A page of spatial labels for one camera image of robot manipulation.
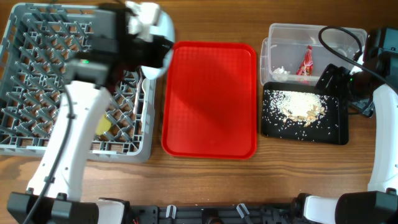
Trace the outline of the light blue plate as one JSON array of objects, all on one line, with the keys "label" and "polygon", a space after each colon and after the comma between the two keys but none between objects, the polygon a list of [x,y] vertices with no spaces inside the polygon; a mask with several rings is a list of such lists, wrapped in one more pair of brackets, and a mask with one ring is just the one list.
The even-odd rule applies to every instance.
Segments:
[{"label": "light blue plate", "polygon": [[[175,43],[175,29],[171,17],[164,11],[160,12],[159,20],[156,26],[150,27],[150,34],[164,36],[167,40]],[[168,70],[174,50],[167,52],[163,59],[163,67],[152,68],[142,66],[142,71],[147,79],[155,80],[166,73]]]}]

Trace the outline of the white plastic fork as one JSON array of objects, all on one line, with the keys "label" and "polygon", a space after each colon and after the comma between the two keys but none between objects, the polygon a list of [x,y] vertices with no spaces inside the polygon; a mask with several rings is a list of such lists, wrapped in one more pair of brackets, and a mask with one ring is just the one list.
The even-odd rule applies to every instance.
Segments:
[{"label": "white plastic fork", "polygon": [[137,82],[137,85],[136,85],[136,96],[135,96],[134,107],[133,107],[134,115],[136,115],[137,111],[138,111],[139,95],[141,92],[142,82],[143,82],[143,77],[142,77],[142,75],[139,75],[139,81]]}]

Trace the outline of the food scraps and rice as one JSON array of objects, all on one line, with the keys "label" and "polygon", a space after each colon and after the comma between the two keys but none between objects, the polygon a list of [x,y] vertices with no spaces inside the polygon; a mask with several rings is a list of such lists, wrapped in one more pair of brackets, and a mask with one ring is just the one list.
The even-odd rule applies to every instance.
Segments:
[{"label": "food scraps and rice", "polygon": [[301,141],[321,140],[322,131],[330,137],[333,110],[338,100],[333,96],[299,91],[265,90],[262,102],[262,130],[266,136]]}]

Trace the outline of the yellow cup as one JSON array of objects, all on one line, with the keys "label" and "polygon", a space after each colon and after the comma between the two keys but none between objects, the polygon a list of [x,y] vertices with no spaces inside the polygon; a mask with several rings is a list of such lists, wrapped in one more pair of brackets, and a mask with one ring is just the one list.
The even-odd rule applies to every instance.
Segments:
[{"label": "yellow cup", "polygon": [[99,120],[95,134],[97,136],[100,136],[104,134],[105,132],[109,131],[109,129],[112,127],[112,122],[107,118],[107,116],[104,114],[103,117]]}]

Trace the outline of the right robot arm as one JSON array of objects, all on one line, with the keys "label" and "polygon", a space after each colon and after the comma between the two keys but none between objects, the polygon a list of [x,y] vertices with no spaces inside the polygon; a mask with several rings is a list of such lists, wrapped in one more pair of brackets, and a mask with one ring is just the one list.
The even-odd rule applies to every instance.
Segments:
[{"label": "right robot arm", "polygon": [[374,165],[365,192],[326,198],[299,194],[292,216],[317,223],[397,223],[397,29],[371,31],[353,59],[333,50],[318,33],[324,48],[354,65],[358,72],[330,64],[316,88],[338,90],[349,101],[367,98],[376,111]]}]

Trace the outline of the white plastic spoon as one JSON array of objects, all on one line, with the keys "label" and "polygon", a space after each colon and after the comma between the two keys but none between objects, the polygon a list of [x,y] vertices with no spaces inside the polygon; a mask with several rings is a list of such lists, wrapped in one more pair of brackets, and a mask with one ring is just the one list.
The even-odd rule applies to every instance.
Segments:
[{"label": "white plastic spoon", "polygon": [[150,89],[150,83],[147,78],[143,79],[142,84],[141,84],[142,90],[144,92],[144,101],[143,101],[143,106],[142,106],[142,123],[146,123],[146,116],[147,116],[147,97],[148,97],[148,92]]}]

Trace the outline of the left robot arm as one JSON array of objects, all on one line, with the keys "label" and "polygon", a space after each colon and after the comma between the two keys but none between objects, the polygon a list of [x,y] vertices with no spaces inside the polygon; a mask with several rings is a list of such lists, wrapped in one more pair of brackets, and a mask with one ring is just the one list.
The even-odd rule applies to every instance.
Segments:
[{"label": "left robot arm", "polygon": [[104,3],[93,19],[91,48],[66,63],[57,120],[40,165],[7,210],[19,223],[137,223],[125,200],[81,201],[86,160],[96,128],[126,72],[138,88],[165,73],[172,57],[172,20],[153,2]]}]

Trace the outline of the red snack wrapper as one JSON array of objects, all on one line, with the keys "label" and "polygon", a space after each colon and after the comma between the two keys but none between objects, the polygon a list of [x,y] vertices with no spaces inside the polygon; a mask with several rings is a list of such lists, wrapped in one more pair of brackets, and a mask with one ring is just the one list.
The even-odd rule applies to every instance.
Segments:
[{"label": "red snack wrapper", "polygon": [[313,73],[312,46],[308,45],[302,63],[300,64],[296,74],[301,76],[312,76],[312,73]]}]

